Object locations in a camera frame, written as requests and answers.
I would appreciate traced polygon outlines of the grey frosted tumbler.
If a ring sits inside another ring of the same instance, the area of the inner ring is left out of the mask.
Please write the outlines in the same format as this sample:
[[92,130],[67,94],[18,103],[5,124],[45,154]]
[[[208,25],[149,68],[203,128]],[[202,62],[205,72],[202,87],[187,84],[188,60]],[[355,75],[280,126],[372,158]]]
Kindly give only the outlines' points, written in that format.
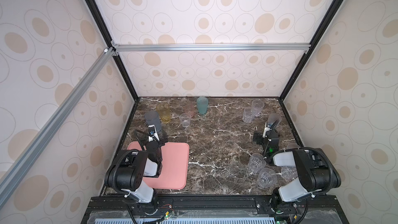
[[162,124],[158,112],[148,111],[145,113],[144,117],[148,126],[154,125],[157,132],[162,130]]

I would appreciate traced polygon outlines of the pink plastic tray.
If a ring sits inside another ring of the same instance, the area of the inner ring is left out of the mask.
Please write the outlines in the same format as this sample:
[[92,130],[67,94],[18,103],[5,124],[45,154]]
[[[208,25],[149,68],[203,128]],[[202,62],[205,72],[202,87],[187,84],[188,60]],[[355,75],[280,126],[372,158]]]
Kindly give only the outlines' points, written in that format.
[[166,143],[162,146],[162,170],[159,177],[144,177],[142,182],[153,189],[177,189],[187,182],[189,145]]

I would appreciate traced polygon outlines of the yellow transparent tumbler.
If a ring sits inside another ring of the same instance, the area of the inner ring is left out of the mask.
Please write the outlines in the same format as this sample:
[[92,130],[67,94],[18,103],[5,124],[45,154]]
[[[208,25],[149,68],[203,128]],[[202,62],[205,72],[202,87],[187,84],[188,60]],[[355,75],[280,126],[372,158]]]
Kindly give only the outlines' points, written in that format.
[[171,110],[167,102],[161,102],[156,106],[162,123],[169,123],[171,121]]

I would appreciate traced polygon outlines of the green frosted tumbler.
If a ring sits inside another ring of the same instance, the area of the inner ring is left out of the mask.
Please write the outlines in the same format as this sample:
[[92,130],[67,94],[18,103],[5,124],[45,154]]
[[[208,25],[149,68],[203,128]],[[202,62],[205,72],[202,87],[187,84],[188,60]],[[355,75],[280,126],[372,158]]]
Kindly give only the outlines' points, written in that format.
[[197,98],[197,109],[198,113],[201,115],[205,115],[208,109],[208,98],[204,96],[200,96]]

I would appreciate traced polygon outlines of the clear glass near right arm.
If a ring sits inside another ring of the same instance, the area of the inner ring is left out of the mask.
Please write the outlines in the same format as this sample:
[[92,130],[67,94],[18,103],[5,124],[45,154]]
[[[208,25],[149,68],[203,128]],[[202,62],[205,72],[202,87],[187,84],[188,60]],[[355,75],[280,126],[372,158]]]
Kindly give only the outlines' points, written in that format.
[[280,174],[281,177],[286,181],[293,181],[298,177],[296,167],[282,167]]

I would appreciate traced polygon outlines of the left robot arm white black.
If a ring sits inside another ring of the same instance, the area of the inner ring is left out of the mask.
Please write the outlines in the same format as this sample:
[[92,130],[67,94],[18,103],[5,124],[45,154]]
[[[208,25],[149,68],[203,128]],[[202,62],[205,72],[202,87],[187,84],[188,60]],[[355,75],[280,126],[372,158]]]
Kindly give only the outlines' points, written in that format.
[[160,176],[165,141],[159,137],[155,126],[150,126],[148,132],[134,130],[133,133],[141,150],[121,150],[105,174],[104,185],[126,199],[148,204],[155,198],[155,190],[143,178]]

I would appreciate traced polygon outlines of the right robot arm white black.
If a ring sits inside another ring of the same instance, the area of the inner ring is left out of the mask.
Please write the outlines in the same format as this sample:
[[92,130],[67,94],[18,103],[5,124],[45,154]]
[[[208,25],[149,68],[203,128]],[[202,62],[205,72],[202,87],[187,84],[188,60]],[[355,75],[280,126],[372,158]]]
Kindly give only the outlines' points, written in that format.
[[255,132],[252,140],[262,146],[260,157],[266,164],[296,169],[297,178],[274,190],[270,200],[274,206],[325,195],[341,186],[342,179],[337,169],[321,148],[280,150],[279,133],[271,128],[264,133]]

